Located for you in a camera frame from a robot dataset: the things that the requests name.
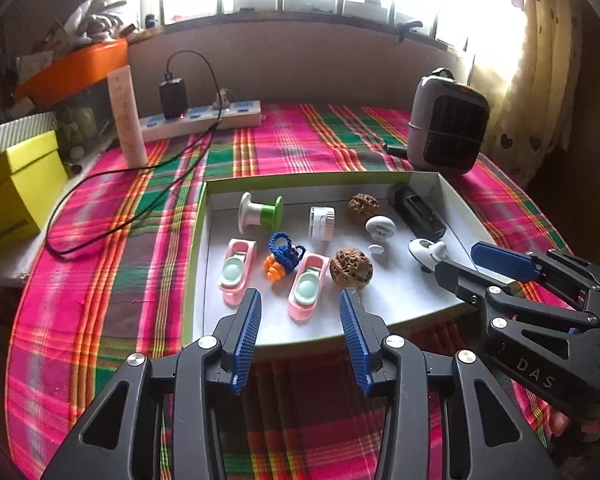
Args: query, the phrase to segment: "power strip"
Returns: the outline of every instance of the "power strip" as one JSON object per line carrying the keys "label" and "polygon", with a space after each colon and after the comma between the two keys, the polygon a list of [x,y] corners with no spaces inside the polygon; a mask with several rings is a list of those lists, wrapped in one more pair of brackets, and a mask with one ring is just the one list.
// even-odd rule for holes
{"label": "power strip", "polygon": [[[189,108],[184,117],[165,119],[164,115],[155,115],[140,119],[140,129],[144,142],[151,140],[170,139],[183,135],[199,134],[204,132],[218,118],[218,110],[211,106]],[[231,103],[222,110],[222,120],[218,130],[229,128],[247,128],[260,126],[260,101],[242,101]]]}

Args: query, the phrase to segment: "black rectangular object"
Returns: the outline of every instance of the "black rectangular object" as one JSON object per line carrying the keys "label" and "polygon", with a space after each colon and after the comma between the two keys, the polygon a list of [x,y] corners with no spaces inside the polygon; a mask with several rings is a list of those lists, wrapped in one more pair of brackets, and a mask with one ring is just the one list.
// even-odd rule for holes
{"label": "black rectangular object", "polygon": [[437,213],[406,184],[400,186],[389,203],[404,220],[416,238],[437,242],[445,235],[446,226]]}
{"label": "black rectangular object", "polygon": [[189,105],[187,104],[187,89],[184,79],[167,80],[160,85],[160,103],[165,119],[184,117]]}

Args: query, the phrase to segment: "orange container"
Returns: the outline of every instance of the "orange container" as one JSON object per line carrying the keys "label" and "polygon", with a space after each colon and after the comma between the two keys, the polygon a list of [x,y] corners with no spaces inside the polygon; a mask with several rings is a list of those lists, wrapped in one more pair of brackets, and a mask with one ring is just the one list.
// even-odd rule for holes
{"label": "orange container", "polygon": [[64,56],[18,86],[16,102],[28,97],[37,108],[48,108],[102,81],[128,64],[126,40],[99,43]]}

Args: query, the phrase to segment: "white cylinder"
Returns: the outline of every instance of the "white cylinder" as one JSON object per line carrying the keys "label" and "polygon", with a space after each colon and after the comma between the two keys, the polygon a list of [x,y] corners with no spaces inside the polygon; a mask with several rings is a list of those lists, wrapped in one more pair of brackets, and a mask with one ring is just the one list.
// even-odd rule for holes
{"label": "white cylinder", "polygon": [[126,65],[113,70],[107,79],[120,148],[130,168],[142,168],[147,165],[146,148],[140,130],[131,68]]}
{"label": "white cylinder", "polygon": [[328,242],[333,237],[335,211],[333,207],[312,206],[309,214],[309,240]]}

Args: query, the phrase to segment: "black cable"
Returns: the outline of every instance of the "black cable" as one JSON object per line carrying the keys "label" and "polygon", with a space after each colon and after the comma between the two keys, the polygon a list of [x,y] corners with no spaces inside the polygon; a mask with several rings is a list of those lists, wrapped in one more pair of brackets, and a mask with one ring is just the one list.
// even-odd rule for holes
{"label": "black cable", "polygon": [[[171,59],[173,59],[173,57],[176,56],[176,54],[180,54],[182,52],[189,52],[190,54],[196,54],[197,56],[200,56],[205,61],[206,65],[209,68],[209,72],[211,72],[211,77],[214,80],[214,85],[216,86],[216,93],[218,95],[220,95],[220,87],[218,85],[218,81],[216,80],[216,74],[214,73],[214,69],[211,68],[211,64],[208,62],[208,60],[206,59],[206,57],[204,57],[199,52],[196,52],[195,50],[179,50],[179,51],[174,52],[173,54],[171,54],[171,56],[167,60],[166,74],[171,75],[171,72],[169,70],[169,65],[170,65]],[[56,258],[61,258],[62,256],[66,256],[67,254],[75,253],[75,251],[79,251],[80,249],[88,247],[91,244],[96,243],[97,241],[100,241],[103,238],[106,238],[107,236],[110,236],[110,235],[112,235],[113,233],[115,233],[117,231],[120,231],[120,229],[125,228],[129,224],[137,221],[142,216],[144,216],[146,213],[148,213],[149,211],[151,211],[151,209],[153,209],[155,207],[155,205],[158,202],[160,202],[160,200],[162,199],[162,197],[164,197],[168,192],[170,192],[170,190],[173,187],[175,187],[177,184],[179,184],[185,178],[187,178],[197,168],[198,164],[200,163],[200,161],[202,161],[202,159],[205,157],[206,153],[208,152],[209,148],[211,147],[213,134],[218,129],[218,124],[220,124],[221,119],[222,119],[222,108],[220,108],[218,110],[218,118],[217,118],[216,122],[214,122],[211,126],[209,126],[204,131],[204,133],[202,133],[201,135],[197,136],[196,139],[192,143],[188,144],[186,146],[186,148],[184,148],[183,150],[181,150],[181,152],[177,153],[176,155],[172,156],[168,160],[165,160],[165,161],[163,161],[163,162],[161,162],[159,164],[154,164],[152,166],[143,166],[142,168],[123,168],[122,170],[101,171],[99,173],[91,174],[87,178],[85,178],[84,180],[78,182],[78,184],[76,184],[73,188],[71,188],[60,199],[60,202],[58,202],[58,204],[54,208],[53,212],[51,213],[51,216],[49,218],[49,224],[48,224],[48,227],[46,228],[46,233],[45,233],[45,249],[50,254],[52,254],[53,256],[55,256]],[[115,226],[114,228],[109,229],[108,231],[106,231],[106,232],[104,232],[102,234],[99,234],[96,237],[90,238],[86,242],[78,244],[78,245],[76,245],[74,247],[70,247],[70,248],[65,249],[65,250],[58,250],[58,249],[56,249],[55,247],[53,247],[51,245],[51,242],[49,241],[49,233],[51,231],[51,226],[52,226],[52,224],[54,222],[54,218],[56,217],[56,214],[58,213],[58,210],[60,209],[61,205],[72,195],[72,193],[76,189],[78,189],[82,184],[84,184],[85,182],[88,182],[92,178],[96,178],[98,176],[104,176],[104,175],[108,175],[108,174],[127,173],[129,171],[138,171],[138,172],[141,172],[141,171],[157,170],[158,168],[166,166],[167,164],[171,164],[174,160],[178,160],[186,152],[188,152],[189,150],[192,150],[193,148],[197,147],[198,144],[200,143],[200,141],[203,140],[203,139],[205,139],[206,136],[209,137],[208,142],[204,145],[204,147],[202,149],[200,149],[200,154],[198,155],[198,158],[194,161],[193,165],[190,168],[188,168],[187,171],[185,171],[185,173],[183,173],[176,180],[174,180],[167,187],[165,187],[160,193],[158,193],[158,196],[156,196],[155,199],[149,205],[147,205],[144,209],[142,209],[142,211],[136,213],[135,215],[133,215],[128,220],[122,222],[122,224],[119,224],[119,225]]]}

